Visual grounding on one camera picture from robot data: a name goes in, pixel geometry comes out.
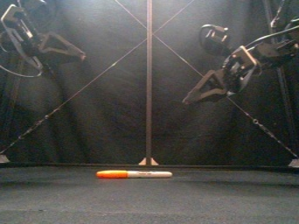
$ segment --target pole base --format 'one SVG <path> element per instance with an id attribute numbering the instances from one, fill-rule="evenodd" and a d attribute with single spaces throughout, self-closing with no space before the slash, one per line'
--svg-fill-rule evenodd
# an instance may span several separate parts
<path id="1" fill-rule="evenodd" d="M 288 166 L 290 166 L 293 168 L 299 168 L 299 158 L 293 159 Z"/>
<path id="2" fill-rule="evenodd" d="M 0 155 L 0 164 L 9 163 L 10 161 L 7 160 L 5 155 Z"/>
<path id="3" fill-rule="evenodd" d="M 138 163 L 138 165 L 146 165 L 145 163 L 145 158 L 142 159 L 142 161 Z M 158 165 L 154 160 L 150 158 L 150 164 L 149 165 Z"/>

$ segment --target black floor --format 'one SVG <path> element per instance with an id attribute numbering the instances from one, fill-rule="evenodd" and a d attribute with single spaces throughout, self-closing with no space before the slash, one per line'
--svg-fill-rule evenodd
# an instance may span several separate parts
<path id="1" fill-rule="evenodd" d="M 299 223 L 299 175 L 172 171 L 97 179 L 96 167 L 0 169 L 0 223 Z"/>

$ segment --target marker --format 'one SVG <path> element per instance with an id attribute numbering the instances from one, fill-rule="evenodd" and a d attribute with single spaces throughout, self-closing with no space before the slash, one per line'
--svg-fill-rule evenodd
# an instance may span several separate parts
<path id="1" fill-rule="evenodd" d="M 168 171 L 98 171 L 100 179 L 168 179 L 173 174 Z"/>

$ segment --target black curtain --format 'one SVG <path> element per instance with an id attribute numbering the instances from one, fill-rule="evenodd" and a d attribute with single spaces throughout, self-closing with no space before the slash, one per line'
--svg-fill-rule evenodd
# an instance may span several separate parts
<path id="1" fill-rule="evenodd" d="M 137 164 L 145 157 L 146 1 L 48 1 L 41 32 L 58 33 L 86 54 L 82 63 L 52 68 L 40 78 L 1 72 L 2 148 L 56 108 L 6 151 L 14 162 Z M 224 58 L 198 46 L 205 24 L 228 27 L 237 48 L 268 34 L 264 5 L 240 0 L 153 0 L 152 148 L 160 165 L 286 165 L 290 155 L 252 123 L 257 119 L 289 144 L 276 70 L 254 76 L 245 90 L 217 102 L 182 105 L 182 98 Z M 32 14 L 38 20 L 42 14 Z"/>

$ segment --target metal pole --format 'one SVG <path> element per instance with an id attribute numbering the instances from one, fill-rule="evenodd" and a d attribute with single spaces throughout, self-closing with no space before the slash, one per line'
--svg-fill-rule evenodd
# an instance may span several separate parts
<path id="1" fill-rule="evenodd" d="M 153 62 L 153 3 L 146 0 L 146 89 L 145 89 L 145 165 L 152 164 L 152 62 Z"/>
<path id="2" fill-rule="evenodd" d="M 264 4 L 264 8 L 265 8 L 265 19 L 266 19 L 266 23 L 268 23 L 268 32 L 270 34 L 274 32 L 273 28 L 270 27 L 270 21 L 273 20 L 273 13 L 272 13 L 269 1 L 264 0 L 262 4 Z M 282 101 L 284 101 L 284 113 L 285 113 L 285 119 L 286 119 L 288 135 L 289 135 L 289 139 L 290 139 L 290 148 L 297 149 L 299 142 L 296 140 L 294 118 L 293 118 L 290 100 L 289 100 L 289 96 L 288 96 L 288 86 L 286 86 L 286 81 L 285 81 L 284 69 L 277 68 L 276 74 L 277 74 L 281 96 L 282 96 Z"/>

